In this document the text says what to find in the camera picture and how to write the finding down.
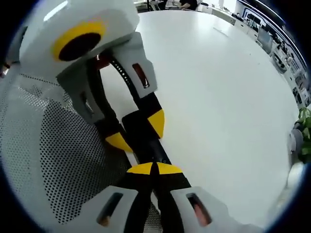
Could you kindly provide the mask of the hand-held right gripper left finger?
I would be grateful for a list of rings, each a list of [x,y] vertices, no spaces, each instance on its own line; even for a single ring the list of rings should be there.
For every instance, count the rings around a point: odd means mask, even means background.
[[[130,168],[86,202],[71,223],[73,233],[142,233],[151,205],[155,162]]]

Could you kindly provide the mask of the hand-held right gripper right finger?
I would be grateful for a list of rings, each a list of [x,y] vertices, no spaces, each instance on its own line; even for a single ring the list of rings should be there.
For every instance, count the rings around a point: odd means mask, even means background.
[[[155,163],[155,193],[165,233],[262,233],[235,220],[227,206],[199,186],[191,186],[182,170]]]

